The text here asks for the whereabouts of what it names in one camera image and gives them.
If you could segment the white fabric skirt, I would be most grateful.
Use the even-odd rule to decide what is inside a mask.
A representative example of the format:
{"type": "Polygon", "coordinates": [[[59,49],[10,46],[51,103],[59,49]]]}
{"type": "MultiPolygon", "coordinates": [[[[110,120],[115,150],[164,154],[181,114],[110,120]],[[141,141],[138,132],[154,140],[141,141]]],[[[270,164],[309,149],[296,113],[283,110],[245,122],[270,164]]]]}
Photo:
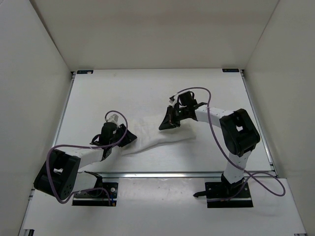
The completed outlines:
{"type": "Polygon", "coordinates": [[[143,152],[157,145],[180,142],[196,137],[190,121],[184,121],[180,127],[159,130],[163,116],[147,116],[128,121],[128,130],[137,136],[137,139],[124,146],[122,156],[143,152]]]}

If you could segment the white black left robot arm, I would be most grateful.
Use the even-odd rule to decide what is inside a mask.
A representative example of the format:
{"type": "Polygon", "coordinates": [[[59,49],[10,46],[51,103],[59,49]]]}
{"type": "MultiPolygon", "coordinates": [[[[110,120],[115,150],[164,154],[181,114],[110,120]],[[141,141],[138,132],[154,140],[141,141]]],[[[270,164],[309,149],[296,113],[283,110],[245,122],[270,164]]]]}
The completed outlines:
{"type": "Polygon", "coordinates": [[[124,124],[106,122],[101,133],[92,138],[90,147],[58,145],[53,148],[34,180],[34,187],[65,203],[77,192],[74,186],[80,168],[101,162],[111,154],[112,148],[123,148],[136,140],[137,136],[124,124]]]}

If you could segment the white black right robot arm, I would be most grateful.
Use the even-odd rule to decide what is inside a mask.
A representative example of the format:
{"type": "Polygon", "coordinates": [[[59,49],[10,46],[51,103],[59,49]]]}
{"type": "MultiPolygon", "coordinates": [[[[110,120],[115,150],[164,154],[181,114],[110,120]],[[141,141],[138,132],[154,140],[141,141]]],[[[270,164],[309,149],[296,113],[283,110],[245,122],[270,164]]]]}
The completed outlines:
{"type": "Polygon", "coordinates": [[[159,130],[180,127],[181,121],[192,119],[206,122],[210,127],[221,129],[224,143],[229,151],[228,163],[222,174],[221,193],[232,197],[238,192],[238,185],[244,181],[244,171],[247,160],[256,145],[260,135],[245,109],[236,111],[210,108],[205,102],[192,106],[180,106],[179,103],[169,105],[159,130]]]}

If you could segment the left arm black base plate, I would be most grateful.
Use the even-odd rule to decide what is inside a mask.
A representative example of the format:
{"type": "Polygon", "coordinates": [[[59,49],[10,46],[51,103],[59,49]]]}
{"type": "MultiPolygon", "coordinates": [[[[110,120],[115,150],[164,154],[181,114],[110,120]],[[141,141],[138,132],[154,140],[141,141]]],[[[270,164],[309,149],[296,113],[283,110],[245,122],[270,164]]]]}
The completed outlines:
{"type": "Polygon", "coordinates": [[[84,207],[115,207],[118,197],[118,181],[98,180],[95,184],[95,188],[101,187],[106,189],[109,197],[103,190],[82,192],[74,195],[72,205],[84,207]]]}

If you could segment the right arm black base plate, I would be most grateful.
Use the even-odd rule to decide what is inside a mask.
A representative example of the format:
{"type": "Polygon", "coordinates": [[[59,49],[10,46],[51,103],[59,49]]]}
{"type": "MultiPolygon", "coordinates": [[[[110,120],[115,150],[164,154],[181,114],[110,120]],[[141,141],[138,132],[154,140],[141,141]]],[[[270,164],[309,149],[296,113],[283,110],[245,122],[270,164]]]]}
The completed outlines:
{"type": "Polygon", "coordinates": [[[249,185],[243,181],[232,187],[223,181],[205,182],[205,190],[193,194],[195,198],[206,197],[207,208],[252,208],[249,185]]]}

